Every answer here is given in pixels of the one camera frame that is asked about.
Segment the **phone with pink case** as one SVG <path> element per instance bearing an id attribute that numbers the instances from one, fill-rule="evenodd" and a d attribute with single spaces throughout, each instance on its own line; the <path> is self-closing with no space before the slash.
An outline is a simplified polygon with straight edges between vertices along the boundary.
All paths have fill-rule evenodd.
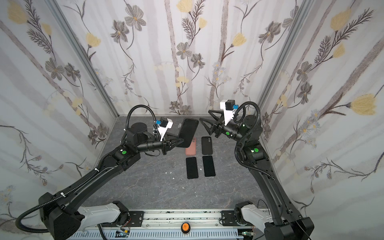
<path id="1" fill-rule="evenodd" d="M 187 178 L 197 179 L 199 177 L 196 157 L 186 158 Z"/>

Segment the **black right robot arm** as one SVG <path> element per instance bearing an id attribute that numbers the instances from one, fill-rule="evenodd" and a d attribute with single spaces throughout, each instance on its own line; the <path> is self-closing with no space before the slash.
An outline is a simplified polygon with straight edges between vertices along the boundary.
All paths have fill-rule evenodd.
<path id="1" fill-rule="evenodd" d="M 216 138 L 225 135 L 236 141 L 235 159 L 252 174 L 269 209 L 266 213 L 250 201 L 237 204 L 234 209 L 237 224 L 251 224 L 267 240 L 309 240 L 315 228 L 313 221 L 303 217 L 289 199 L 269 155 L 260 143 L 260 111 L 244 115 L 239 120 L 233 118 L 228 123 L 223 111 L 210 110 L 209 114 L 212 118 L 200 118 L 201 124 L 209 135 L 214 134 Z"/>

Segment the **black phone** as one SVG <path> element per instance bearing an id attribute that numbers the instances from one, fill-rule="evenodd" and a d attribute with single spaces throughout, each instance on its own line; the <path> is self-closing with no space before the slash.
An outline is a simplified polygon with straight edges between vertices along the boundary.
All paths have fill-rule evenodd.
<path id="1" fill-rule="evenodd" d="M 205 177 L 216 176 L 214 160 L 212 156 L 203 156 L 203 165 L 204 165 Z"/>
<path id="2" fill-rule="evenodd" d="M 178 138 L 183 139 L 184 141 L 181 144 L 177 145 L 178 148 L 190 147 L 198 125 L 199 121 L 197 119 L 185 118 L 183 120 Z"/>

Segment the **pink phone case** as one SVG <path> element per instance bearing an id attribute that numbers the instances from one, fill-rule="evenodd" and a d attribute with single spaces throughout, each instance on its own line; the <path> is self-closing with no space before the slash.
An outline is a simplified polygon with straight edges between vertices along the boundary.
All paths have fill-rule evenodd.
<path id="1" fill-rule="evenodd" d="M 197 153 L 197 139 L 193 138 L 190 146 L 185 149 L 186 156 L 195 156 Z"/>

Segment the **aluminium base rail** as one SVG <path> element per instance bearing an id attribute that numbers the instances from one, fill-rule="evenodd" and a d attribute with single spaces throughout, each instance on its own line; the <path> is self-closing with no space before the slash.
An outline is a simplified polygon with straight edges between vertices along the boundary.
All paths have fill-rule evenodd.
<path id="1" fill-rule="evenodd" d="M 128 223 L 119 227 L 87 227 L 72 240 L 264 240 L 262 230 L 239 224 L 234 210 L 133 210 Z"/>

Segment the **orange emergency stop button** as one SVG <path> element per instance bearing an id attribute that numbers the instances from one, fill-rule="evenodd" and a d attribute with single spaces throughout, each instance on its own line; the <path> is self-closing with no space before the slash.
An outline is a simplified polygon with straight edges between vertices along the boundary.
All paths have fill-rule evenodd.
<path id="1" fill-rule="evenodd" d="M 189 234 L 189 232 L 191 231 L 191 225 L 189 223 L 183 223 L 181 226 L 181 231 L 185 235 Z"/>

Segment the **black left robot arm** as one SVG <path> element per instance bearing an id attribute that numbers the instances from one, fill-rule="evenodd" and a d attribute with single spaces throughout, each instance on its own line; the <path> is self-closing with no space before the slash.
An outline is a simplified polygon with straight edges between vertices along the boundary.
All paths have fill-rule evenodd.
<path id="1" fill-rule="evenodd" d="M 159 150 L 166 154 L 192 141 L 181 135 L 167 134 L 168 127 L 163 127 L 160 121 L 155 122 L 153 133 L 148 131 L 144 123 L 135 123 L 125 130 L 121 144 L 102 157 L 94 170 L 61 193 L 56 193 L 58 200 L 50 194 L 40 197 L 40 203 L 53 200 L 53 203 L 40 210 L 40 215 L 55 240 L 66 240 L 79 229 L 88 226 L 107 223 L 126 225 L 131 216 L 128 208 L 119 201 L 98 206 L 91 211 L 82 211 L 81 205 L 108 181 L 132 167 L 141 158 L 141 153 Z"/>

